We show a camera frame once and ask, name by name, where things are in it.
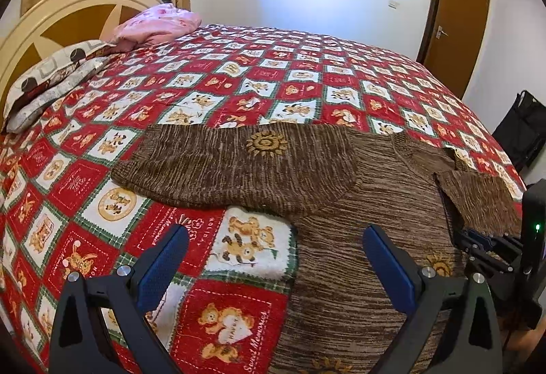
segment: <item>door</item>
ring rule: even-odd
[[[462,98],[482,45],[489,0],[432,0],[420,57],[430,72]]]

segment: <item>headboard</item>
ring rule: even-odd
[[[102,39],[114,27],[161,0],[42,0],[0,41],[0,125],[9,87],[59,49]]]

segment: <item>knit sweater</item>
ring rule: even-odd
[[[463,259],[451,243],[454,228],[466,222],[502,234],[519,224],[501,180],[404,132],[285,123],[151,126],[112,176],[169,205],[242,205],[273,211],[297,228],[298,273],[274,374],[314,372],[313,361],[324,358],[368,372],[398,332],[405,316],[393,310],[362,251],[366,224],[381,226],[417,264],[457,276]],[[426,367],[437,332],[416,368]]]

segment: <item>red checkered bedspread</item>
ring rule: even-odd
[[[296,270],[290,226],[238,207],[165,206],[120,188],[109,169],[130,157],[151,123],[280,121],[377,134],[406,129],[454,148],[521,198],[521,180],[476,116],[423,66],[390,51],[298,31],[208,26],[122,54],[28,132],[3,139],[0,308],[34,364],[47,366],[70,271],[98,276],[130,264],[185,215],[187,257],[148,322],[184,373],[266,372]],[[222,241],[240,230],[259,242],[244,243],[252,261]],[[104,317],[126,368],[135,371],[114,315]]]

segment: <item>pillow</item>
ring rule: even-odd
[[[38,95],[28,105],[12,115],[8,121],[6,131],[20,134],[34,124],[44,111],[62,96],[68,94],[78,84],[88,80],[100,72],[112,57],[96,57],[84,62],[82,66],[72,72],[65,80]]]
[[[20,110],[37,95],[63,81],[86,59],[100,55],[111,46],[101,40],[82,41],[67,46],[32,66],[9,88],[4,107],[2,131],[12,112]]]

